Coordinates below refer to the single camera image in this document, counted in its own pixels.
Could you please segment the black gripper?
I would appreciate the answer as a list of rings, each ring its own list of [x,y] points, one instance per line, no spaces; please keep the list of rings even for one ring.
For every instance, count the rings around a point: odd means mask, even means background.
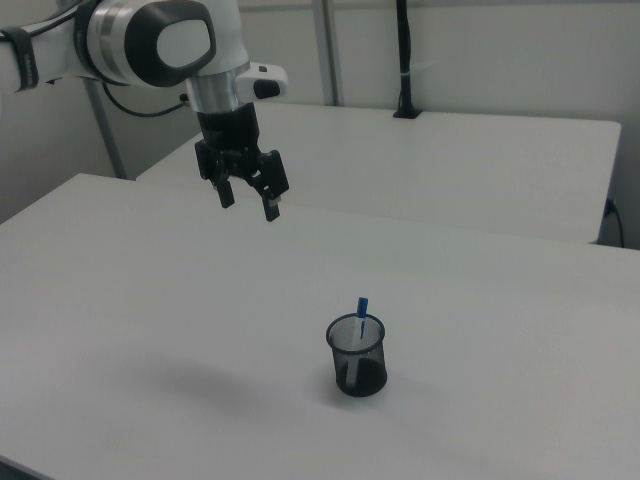
[[[235,203],[230,174],[248,175],[246,182],[260,195],[266,220],[278,218],[279,202],[289,190],[289,182],[280,153],[260,153],[255,106],[246,104],[216,114],[198,113],[197,117],[203,134],[203,140],[195,144],[200,176],[212,184],[221,206],[229,208]],[[222,152],[230,152],[239,164],[228,170]]]

